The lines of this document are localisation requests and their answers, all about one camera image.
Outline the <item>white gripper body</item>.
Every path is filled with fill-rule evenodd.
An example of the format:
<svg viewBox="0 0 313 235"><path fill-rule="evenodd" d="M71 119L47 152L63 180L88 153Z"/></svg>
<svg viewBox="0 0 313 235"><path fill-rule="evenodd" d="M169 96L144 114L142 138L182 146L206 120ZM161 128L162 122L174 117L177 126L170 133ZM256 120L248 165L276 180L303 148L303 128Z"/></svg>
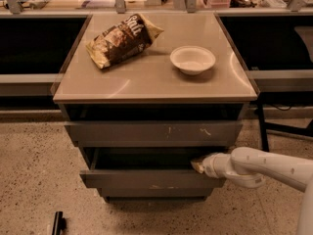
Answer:
<svg viewBox="0 0 313 235"><path fill-rule="evenodd" d="M230 171L230 158L230 155L223 153L215 153L205 157L202 161L204 173L212 178L225 178Z"/></svg>

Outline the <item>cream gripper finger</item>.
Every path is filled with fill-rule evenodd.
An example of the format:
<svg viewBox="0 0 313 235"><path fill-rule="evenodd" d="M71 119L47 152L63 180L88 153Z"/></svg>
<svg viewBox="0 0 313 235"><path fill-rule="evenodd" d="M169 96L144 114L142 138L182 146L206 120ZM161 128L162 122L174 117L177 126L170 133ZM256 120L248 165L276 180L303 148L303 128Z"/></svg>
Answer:
<svg viewBox="0 0 313 235"><path fill-rule="evenodd" d="M195 159L191 160L192 168L198 173L204 173L204 167L202 164L202 160Z"/></svg>

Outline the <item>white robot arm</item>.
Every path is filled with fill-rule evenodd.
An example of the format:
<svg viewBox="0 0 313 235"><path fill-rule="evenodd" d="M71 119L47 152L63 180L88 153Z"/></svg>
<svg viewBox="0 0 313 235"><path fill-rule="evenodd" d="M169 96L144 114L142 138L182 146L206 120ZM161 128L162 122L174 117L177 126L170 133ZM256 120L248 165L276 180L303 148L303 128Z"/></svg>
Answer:
<svg viewBox="0 0 313 235"><path fill-rule="evenodd" d="M226 178L245 188L258 188L264 177L273 178L304 193L296 235L313 235L313 161L239 147L230 154L213 153L191 160L198 173Z"/></svg>

